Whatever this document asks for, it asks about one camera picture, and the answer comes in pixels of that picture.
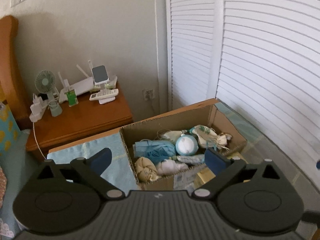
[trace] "white louvered closet door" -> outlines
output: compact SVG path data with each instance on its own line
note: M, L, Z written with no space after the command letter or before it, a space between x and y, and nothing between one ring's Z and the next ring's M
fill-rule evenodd
M206 99L214 0L166 0L169 109Z
M320 187L320 0L225 0L217 98Z

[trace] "bed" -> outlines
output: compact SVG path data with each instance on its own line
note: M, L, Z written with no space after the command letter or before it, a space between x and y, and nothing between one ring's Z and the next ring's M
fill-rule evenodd
M11 130L15 131L10 146L0 150L0 166L6 177L3 205L0 208L0 239L12 239L20 231L12 213L12 203L38 166L33 156L26 152L29 128L32 126L29 119L31 100L27 96L14 54L17 32L16 18L5 16L0 19L0 101L7 109L6 116L0 120L0 132L7 136Z

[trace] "air conditioner remote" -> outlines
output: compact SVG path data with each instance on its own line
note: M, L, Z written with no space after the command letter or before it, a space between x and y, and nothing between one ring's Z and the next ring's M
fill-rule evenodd
M116 97L119 94L119 90L117 89L103 89L98 93L92 94L90 96L90 101L92 100L100 100L105 98Z

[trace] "wooden headboard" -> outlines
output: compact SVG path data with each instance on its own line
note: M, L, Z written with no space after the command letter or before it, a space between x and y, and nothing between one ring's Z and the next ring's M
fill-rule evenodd
M18 33L18 19L11 15L0 19L0 83L5 99L19 128L32 127L29 119L31 99L18 69L13 40Z

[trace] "portable fan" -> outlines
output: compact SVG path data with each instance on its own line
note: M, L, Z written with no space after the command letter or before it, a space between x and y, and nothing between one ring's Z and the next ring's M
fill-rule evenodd
M54 81L55 81L54 74L48 70L43 70L39 72L35 79L36 89L40 93L47 94L48 96L50 111L53 117L58 116L59 114L62 113L61 106L54 99L54 96L53 96L53 90L55 88Z

